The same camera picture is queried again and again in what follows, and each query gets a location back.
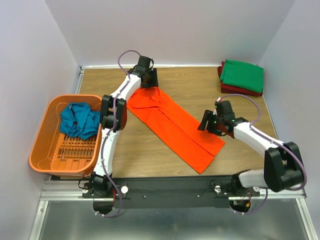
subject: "perforated basket bottom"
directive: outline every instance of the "perforated basket bottom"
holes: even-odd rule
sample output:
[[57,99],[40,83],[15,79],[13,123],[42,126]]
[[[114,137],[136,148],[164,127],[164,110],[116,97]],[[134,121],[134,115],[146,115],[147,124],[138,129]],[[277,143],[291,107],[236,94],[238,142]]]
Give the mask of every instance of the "perforated basket bottom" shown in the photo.
[[93,158],[97,136],[87,140],[60,133],[51,162],[52,170],[76,171],[84,168]]

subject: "wall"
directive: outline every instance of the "wall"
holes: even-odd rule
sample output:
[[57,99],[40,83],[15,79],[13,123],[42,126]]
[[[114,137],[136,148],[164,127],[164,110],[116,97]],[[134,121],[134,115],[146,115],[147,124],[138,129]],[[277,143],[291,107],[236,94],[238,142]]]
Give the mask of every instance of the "wall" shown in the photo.
[[76,63],[43,0],[0,6],[0,239],[29,239],[45,175],[28,162],[48,102],[76,87]]
[[320,2],[297,0],[265,52],[264,97],[278,137],[299,145],[307,205],[320,234]]
[[[294,0],[46,0],[82,66],[128,49],[156,64],[258,64]],[[127,56],[124,64],[137,60]]]

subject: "gray floor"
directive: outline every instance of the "gray floor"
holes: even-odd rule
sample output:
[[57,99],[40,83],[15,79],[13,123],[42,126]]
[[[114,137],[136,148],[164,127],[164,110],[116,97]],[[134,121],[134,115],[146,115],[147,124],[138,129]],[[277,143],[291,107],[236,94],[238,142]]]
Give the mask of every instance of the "gray floor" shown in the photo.
[[90,201],[49,203],[42,240],[304,240],[295,199],[269,199],[256,214],[229,209],[125,209],[116,218],[95,216]]

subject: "stack of folded cloth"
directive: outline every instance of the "stack of folded cloth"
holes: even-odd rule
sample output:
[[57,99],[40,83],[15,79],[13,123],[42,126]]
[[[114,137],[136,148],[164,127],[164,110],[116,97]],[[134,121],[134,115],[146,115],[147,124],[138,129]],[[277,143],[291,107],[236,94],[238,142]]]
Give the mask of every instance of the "stack of folded cloth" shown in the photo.
[[228,59],[221,65],[217,71],[222,93],[262,96],[264,86],[262,67]]

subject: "teal towel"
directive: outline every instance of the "teal towel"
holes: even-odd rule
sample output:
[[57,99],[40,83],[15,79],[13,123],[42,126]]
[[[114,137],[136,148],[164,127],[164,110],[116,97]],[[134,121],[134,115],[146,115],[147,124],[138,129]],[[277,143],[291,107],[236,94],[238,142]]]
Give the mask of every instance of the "teal towel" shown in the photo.
[[69,137],[86,140],[98,133],[100,112],[92,111],[85,102],[70,103],[61,112],[60,117],[60,132]]
[[250,63],[227,59],[220,80],[223,84],[260,94],[264,87],[264,69]]

